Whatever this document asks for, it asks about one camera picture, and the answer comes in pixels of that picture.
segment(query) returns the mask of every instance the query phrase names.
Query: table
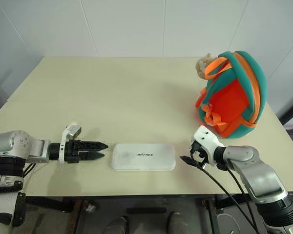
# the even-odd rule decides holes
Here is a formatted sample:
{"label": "table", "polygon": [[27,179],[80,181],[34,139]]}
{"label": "table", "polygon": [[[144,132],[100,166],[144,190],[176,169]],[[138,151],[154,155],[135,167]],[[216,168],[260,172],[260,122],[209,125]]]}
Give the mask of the table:
{"label": "table", "polygon": [[[83,126],[79,139],[109,145],[105,157],[60,165],[39,164],[26,177],[27,196],[116,196],[222,194],[201,171],[178,156],[188,155],[200,125],[194,105],[206,82],[197,58],[45,57],[0,110],[0,133],[21,129],[33,137],[61,140],[64,128]],[[251,145],[293,191],[293,142],[268,104],[254,131],[225,145]],[[117,143],[173,143],[171,172],[114,172]],[[230,175],[207,170],[230,193],[240,193]]]}

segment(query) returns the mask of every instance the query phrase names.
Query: plush toy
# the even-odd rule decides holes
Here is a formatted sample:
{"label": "plush toy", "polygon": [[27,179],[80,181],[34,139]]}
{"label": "plush toy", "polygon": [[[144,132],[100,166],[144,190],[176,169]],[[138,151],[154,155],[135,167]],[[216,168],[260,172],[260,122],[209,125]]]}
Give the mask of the plush toy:
{"label": "plush toy", "polygon": [[205,76],[204,76],[205,68],[216,59],[217,59],[217,57],[211,57],[210,53],[208,53],[204,57],[200,58],[195,65],[197,75],[200,78],[205,79]]}

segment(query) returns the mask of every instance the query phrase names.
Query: white wall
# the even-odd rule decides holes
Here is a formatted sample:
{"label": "white wall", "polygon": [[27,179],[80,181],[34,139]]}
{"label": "white wall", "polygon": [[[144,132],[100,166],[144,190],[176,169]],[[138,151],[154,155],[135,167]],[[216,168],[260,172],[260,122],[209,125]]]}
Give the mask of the white wall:
{"label": "white wall", "polygon": [[43,56],[246,50],[278,116],[293,104],[293,0],[0,0],[0,107]]}

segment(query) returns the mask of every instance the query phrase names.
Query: black wire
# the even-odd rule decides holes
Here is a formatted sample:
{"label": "black wire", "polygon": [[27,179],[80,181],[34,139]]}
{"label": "black wire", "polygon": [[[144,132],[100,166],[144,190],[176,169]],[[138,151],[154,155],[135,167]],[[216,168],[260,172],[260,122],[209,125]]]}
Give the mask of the black wire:
{"label": "black wire", "polygon": [[235,183],[237,184],[237,186],[239,187],[241,193],[242,193],[242,196],[244,197],[245,199],[245,202],[246,202],[246,205],[248,206],[248,209],[249,209],[249,212],[250,212],[250,215],[251,215],[251,218],[252,218],[252,221],[253,221],[253,224],[254,224],[254,227],[255,227],[255,231],[257,234],[259,234],[259,231],[258,231],[258,227],[257,227],[257,224],[255,222],[255,218],[254,218],[254,215],[253,215],[253,211],[251,210],[251,206],[250,206],[250,203],[249,203],[249,200],[248,198],[246,197],[246,194],[242,188],[242,186],[240,185],[239,181],[237,180],[237,178],[235,177],[235,175],[232,173],[232,171],[228,168],[228,172],[229,174],[232,176],[232,178],[234,179]]}
{"label": "black wire", "polygon": [[252,222],[250,221],[249,217],[245,214],[245,212],[242,210],[242,208],[240,207],[239,203],[228,193],[228,191],[210,174],[208,173],[205,169],[203,169],[200,165],[198,165],[197,161],[194,160],[193,157],[193,153],[190,153],[191,158],[193,160],[193,162],[195,163],[196,167],[201,170],[202,172],[204,172],[209,178],[211,178],[218,186],[219,188],[222,189],[222,191],[225,192],[225,194],[230,197],[230,199],[235,203],[236,207],[240,210],[240,212],[243,214],[243,216],[245,217],[245,219],[249,222],[249,224],[254,228],[254,230],[256,231],[254,225],[252,224]]}
{"label": "black wire", "polygon": [[26,169],[25,169],[25,172],[24,172],[24,178],[34,169],[35,167],[35,163],[31,163]]}

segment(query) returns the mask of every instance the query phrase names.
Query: backpack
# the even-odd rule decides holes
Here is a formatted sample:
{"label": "backpack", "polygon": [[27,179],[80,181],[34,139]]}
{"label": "backpack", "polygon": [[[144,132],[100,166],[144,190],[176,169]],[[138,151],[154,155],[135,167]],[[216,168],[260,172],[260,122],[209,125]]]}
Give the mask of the backpack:
{"label": "backpack", "polygon": [[206,88],[196,102],[204,124],[224,138],[251,132],[264,109],[267,81],[258,63],[245,51],[224,52],[205,69]]}

